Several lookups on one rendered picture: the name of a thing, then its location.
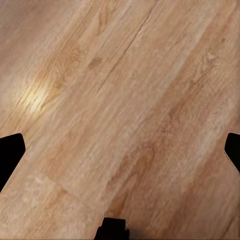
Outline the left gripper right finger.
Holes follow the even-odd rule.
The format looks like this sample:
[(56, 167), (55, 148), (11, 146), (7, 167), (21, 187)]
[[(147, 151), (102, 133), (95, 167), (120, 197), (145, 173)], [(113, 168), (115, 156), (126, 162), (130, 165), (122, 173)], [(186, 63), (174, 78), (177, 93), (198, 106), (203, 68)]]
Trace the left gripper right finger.
[(240, 172), (240, 135), (229, 133), (225, 142), (224, 150)]

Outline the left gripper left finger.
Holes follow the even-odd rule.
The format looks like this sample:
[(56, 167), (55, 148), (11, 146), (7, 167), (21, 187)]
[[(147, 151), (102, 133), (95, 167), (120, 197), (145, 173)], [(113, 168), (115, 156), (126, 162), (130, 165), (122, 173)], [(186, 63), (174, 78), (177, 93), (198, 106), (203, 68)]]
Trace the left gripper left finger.
[(21, 133), (0, 138), (0, 192), (26, 151)]

